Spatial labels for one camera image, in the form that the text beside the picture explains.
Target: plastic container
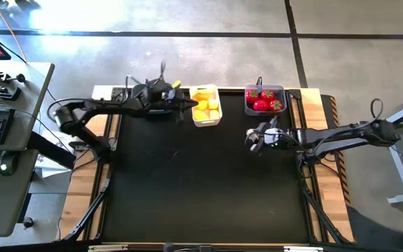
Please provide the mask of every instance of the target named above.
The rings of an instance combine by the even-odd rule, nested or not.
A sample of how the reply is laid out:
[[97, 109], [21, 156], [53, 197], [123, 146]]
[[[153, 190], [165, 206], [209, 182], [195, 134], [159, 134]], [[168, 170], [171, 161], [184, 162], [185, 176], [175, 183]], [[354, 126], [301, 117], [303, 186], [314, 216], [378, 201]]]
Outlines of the plastic container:
[[[257, 92], [260, 94], [263, 90], [271, 90], [275, 98], [279, 100], [282, 105], [283, 109], [280, 111], [254, 111], [253, 110], [253, 104], [249, 104], [246, 102], [246, 92], [248, 90], [257, 90]], [[281, 87], [280, 85], [263, 85], [262, 84], [262, 77], [259, 77], [257, 79], [256, 85], [247, 85], [245, 86], [245, 93], [243, 94], [243, 101], [245, 103], [245, 114], [248, 116], [274, 116], [282, 111], [284, 111], [287, 108], [287, 101], [285, 100], [285, 94], [284, 94], [284, 87]]]
[[[197, 92], [198, 90], [201, 90], [204, 94], [199, 95], [199, 93]], [[220, 96], [218, 94], [218, 88], [216, 85], [208, 84], [208, 85], [200, 85], [200, 86], [191, 87], [189, 89], [189, 95], [190, 95], [191, 99], [196, 99], [197, 101], [216, 99], [217, 104], [218, 104], [217, 110], [220, 114], [219, 119], [195, 120], [194, 112], [197, 109], [195, 107], [192, 107], [192, 119], [194, 120], [195, 126], [197, 126], [197, 127], [215, 126], [220, 122], [220, 119], [222, 119], [223, 114], [222, 114], [222, 106], [220, 104]], [[197, 99], [196, 95], [199, 95], [199, 97], [207, 98], [207, 99], [200, 99], [200, 98]], [[207, 109], [203, 110], [203, 113], [205, 113], [207, 115], [207, 117], [209, 118], [210, 111], [211, 111], [211, 109], [207, 108]]]

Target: yellow fruit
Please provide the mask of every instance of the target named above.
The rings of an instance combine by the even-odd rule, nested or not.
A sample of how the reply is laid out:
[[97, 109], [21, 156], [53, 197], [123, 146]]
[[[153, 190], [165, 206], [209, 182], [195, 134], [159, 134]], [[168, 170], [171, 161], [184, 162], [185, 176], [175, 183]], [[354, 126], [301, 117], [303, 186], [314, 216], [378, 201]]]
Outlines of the yellow fruit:
[[209, 99], [208, 100], [208, 106], [209, 109], [217, 109], [218, 108], [218, 102], [216, 99]]
[[196, 90], [195, 95], [197, 96], [198, 99], [200, 100], [207, 100], [209, 97], [211, 97], [211, 94], [213, 94], [213, 90], [210, 88], [206, 89], [201, 89], [201, 90]]
[[194, 110], [194, 119], [197, 121], [209, 120], [209, 117], [203, 111]]
[[195, 106], [197, 110], [205, 110], [208, 108], [208, 101], [199, 101], [199, 104]]
[[217, 110], [209, 111], [209, 118], [211, 120], [219, 119], [220, 118], [220, 113]]
[[196, 94], [211, 94], [212, 92], [214, 92], [214, 90], [211, 88], [199, 89], [195, 91]]
[[198, 101], [207, 100], [207, 99], [209, 99], [209, 97], [211, 97], [211, 94], [209, 94], [209, 93], [207, 93], [207, 94], [196, 94], [195, 97], [197, 98]]

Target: red strawberry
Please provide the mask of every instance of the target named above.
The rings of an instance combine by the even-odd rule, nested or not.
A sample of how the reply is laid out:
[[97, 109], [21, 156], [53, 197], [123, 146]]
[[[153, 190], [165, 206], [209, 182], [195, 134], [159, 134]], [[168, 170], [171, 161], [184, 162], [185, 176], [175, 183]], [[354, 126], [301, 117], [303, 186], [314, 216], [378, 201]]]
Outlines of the red strawberry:
[[255, 103], [253, 104], [253, 110], [267, 111], [267, 110], [269, 110], [269, 104], [264, 100], [255, 101]]
[[271, 102], [275, 100], [274, 93], [271, 90], [264, 90], [260, 94], [261, 98], [266, 102]]
[[283, 109], [283, 104], [279, 100], [276, 99], [270, 102], [271, 111], [281, 111]]
[[257, 90], [246, 90], [245, 100], [247, 103], [251, 104], [259, 99], [259, 93]]

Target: white container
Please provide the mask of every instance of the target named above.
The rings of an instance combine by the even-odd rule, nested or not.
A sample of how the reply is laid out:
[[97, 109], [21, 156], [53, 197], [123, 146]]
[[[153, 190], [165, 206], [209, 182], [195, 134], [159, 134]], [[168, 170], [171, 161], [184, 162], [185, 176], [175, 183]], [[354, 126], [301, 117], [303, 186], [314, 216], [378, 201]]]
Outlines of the white container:
[[[218, 88], [216, 85], [214, 84], [208, 84], [208, 85], [199, 85], [199, 86], [194, 86], [194, 87], [190, 87], [189, 88], [189, 95], [190, 97], [194, 97], [195, 94], [197, 93], [197, 90], [212, 90], [211, 96], [209, 97], [209, 99], [217, 99], [218, 102], [218, 112], [220, 114], [219, 119], [214, 119], [214, 120], [195, 120], [194, 118], [194, 111], [195, 111], [195, 107], [192, 107], [192, 119], [194, 120], [194, 124], [197, 127], [208, 127], [208, 126], [215, 126], [220, 122], [220, 119], [222, 119], [222, 106], [220, 104], [220, 96], [218, 94]], [[209, 114], [209, 109], [206, 109], [204, 111], [206, 114]]]

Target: wooden table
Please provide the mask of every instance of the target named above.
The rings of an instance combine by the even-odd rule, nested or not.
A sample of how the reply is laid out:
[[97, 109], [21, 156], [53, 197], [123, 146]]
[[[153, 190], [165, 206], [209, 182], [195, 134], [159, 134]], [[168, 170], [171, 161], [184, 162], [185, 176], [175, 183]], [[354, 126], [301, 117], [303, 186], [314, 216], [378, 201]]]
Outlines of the wooden table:
[[[112, 88], [113, 86], [95, 86], [92, 98], [100, 99], [103, 97], [104, 99], [110, 99]], [[304, 88], [300, 89], [300, 91], [302, 94], [302, 103], [304, 107], [307, 127], [317, 130], [327, 128], [326, 118], [323, 110], [323, 103], [320, 96], [320, 90], [314, 88]], [[295, 110], [295, 122], [297, 124], [297, 127], [301, 127], [296, 103], [295, 101], [292, 102], [294, 104], [293, 108]], [[106, 119], [106, 115], [95, 116], [93, 119], [91, 119], [91, 121], [89, 121], [87, 127], [96, 135], [103, 135]], [[117, 125], [117, 121], [118, 117], [115, 115], [110, 128], [110, 137], [115, 136], [115, 127]], [[91, 159], [92, 154], [87, 153], [84, 157], [77, 161], [76, 166], [84, 164]], [[322, 162], [337, 170], [335, 162], [329, 162], [327, 160], [323, 160]], [[70, 233], [73, 227], [82, 218], [83, 214], [87, 211], [87, 208], [90, 204], [94, 177], [96, 175], [96, 166], [96, 163], [93, 162], [85, 165], [84, 167], [81, 167], [79, 170], [73, 173], [68, 189], [68, 195], [66, 197], [64, 209], [62, 212], [62, 220], [60, 222], [60, 230], [62, 231], [62, 236]], [[342, 181], [340, 181], [340, 178], [337, 177], [335, 173], [322, 165], [316, 165], [315, 170], [318, 187], [320, 189], [323, 210], [330, 218], [330, 220], [334, 223], [335, 227], [338, 228], [338, 230], [342, 233], [342, 235], [345, 236], [345, 238], [353, 241], [353, 233], [348, 219], [348, 212], [346, 210], [346, 204], [348, 200], [345, 199], [348, 199], [348, 197], [344, 195], [344, 191], [347, 192], [346, 184], [342, 183]], [[107, 171], [108, 165], [105, 165], [102, 174], [102, 181], [100, 183], [101, 186], [104, 184], [104, 179], [106, 178]], [[311, 186], [311, 180], [309, 179], [307, 182], [308, 185]], [[99, 207], [97, 212], [94, 214], [90, 232], [90, 239], [93, 239], [97, 234], [97, 226], [100, 219], [100, 208], [101, 207]], [[318, 241], [321, 241], [318, 217], [312, 208], [311, 217], [315, 236]]]

